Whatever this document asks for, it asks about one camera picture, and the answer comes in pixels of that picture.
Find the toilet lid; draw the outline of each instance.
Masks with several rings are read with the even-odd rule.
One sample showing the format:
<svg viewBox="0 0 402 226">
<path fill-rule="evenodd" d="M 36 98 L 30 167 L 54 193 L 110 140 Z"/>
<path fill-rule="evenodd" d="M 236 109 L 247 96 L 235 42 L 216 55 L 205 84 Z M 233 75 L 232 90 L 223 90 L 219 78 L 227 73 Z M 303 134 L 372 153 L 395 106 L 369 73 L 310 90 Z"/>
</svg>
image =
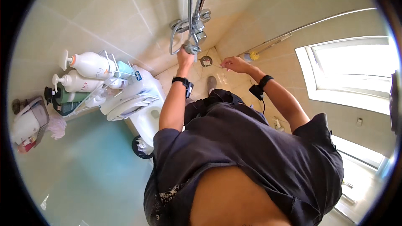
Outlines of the toilet lid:
<svg viewBox="0 0 402 226">
<path fill-rule="evenodd" d="M 116 108 L 110 111 L 106 119 L 108 121 L 115 121 L 128 118 L 133 113 L 147 107 L 150 103 L 157 99 L 157 97 L 149 94 L 137 95 L 135 98 L 118 105 Z"/>
</svg>

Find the toilet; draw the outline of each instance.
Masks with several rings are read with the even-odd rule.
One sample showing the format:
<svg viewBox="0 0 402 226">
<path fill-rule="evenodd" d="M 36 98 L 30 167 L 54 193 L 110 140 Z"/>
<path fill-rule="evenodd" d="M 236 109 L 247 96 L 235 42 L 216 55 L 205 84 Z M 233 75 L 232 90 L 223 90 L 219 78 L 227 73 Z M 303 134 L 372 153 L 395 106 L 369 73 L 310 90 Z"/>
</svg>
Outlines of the toilet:
<svg viewBox="0 0 402 226">
<path fill-rule="evenodd" d="M 136 78 L 122 92 L 100 105 L 108 121 L 129 119 L 145 143 L 153 147 L 159 130 L 159 116 L 166 95 L 160 82 L 150 72 L 134 66 Z"/>
</svg>

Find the white pump bottle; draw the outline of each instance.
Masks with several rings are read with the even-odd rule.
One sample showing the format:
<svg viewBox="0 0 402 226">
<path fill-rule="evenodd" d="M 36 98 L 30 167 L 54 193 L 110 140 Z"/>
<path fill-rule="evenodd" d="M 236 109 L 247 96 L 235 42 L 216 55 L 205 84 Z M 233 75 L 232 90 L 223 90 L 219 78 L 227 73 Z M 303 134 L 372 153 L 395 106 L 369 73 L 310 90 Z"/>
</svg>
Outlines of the white pump bottle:
<svg viewBox="0 0 402 226">
<path fill-rule="evenodd" d="M 108 79 L 113 76 L 116 71 L 116 63 L 100 56 L 97 53 L 85 52 L 83 54 L 74 54 L 71 58 L 68 57 L 68 51 L 64 50 L 62 58 L 60 58 L 59 66 L 65 71 L 67 62 L 70 67 L 87 78 Z"/>
<path fill-rule="evenodd" d="M 52 83 L 57 92 L 57 83 L 61 83 L 67 92 L 92 92 L 103 84 L 103 80 L 84 78 L 77 70 L 71 70 L 68 74 L 59 78 L 57 74 L 53 75 Z"/>
</svg>

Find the man's arm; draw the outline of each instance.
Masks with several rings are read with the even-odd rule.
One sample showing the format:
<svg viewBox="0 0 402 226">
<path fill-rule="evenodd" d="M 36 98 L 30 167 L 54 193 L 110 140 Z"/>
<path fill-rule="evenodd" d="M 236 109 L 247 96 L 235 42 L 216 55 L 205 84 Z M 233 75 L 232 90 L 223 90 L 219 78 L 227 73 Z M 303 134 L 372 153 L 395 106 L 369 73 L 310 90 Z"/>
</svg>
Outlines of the man's arm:
<svg viewBox="0 0 402 226">
<path fill-rule="evenodd" d="M 194 55 L 186 53 L 181 48 L 177 53 L 179 68 L 176 77 L 187 78 L 188 71 L 194 62 Z M 186 107 L 186 87 L 180 81 L 175 81 L 169 90 L 159 117 L 159 130 L 173 128 L 181 132 L 184 123 Z"/>
<path fill-rule="evenodd" d="M 237 73 L 247 73 L 257 83 L 266 75 L 259 68 L 250 65 L 239 57 L 225 58 L 221 66 Z M 264 87 L 264 92 L 282 116 L 289 122 L 292 133 L 296 128 L 310 121 L 296 98 L 275 80 L 271 79 L 268 81 Z"/>
</svg>

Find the green bottle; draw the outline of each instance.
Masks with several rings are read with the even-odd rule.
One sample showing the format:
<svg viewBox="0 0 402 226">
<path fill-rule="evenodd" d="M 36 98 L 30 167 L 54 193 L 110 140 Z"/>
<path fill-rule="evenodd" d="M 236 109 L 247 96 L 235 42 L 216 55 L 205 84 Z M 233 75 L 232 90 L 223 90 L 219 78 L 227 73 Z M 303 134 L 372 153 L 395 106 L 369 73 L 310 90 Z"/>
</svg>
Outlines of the green bottle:
<svg viewBox="0 0 402 226">
<path fill-rule="evenodd" d="M 48 103 L 51 102 L 53 97 L 59 104 L 67 102 L 81 102 L 89 94 L 89 92 L 67 92 L 61 83 L 57 84 L 57 93 L 50 87 L 45 88 L 45 99 L 48 101 Z"/>
</svg>

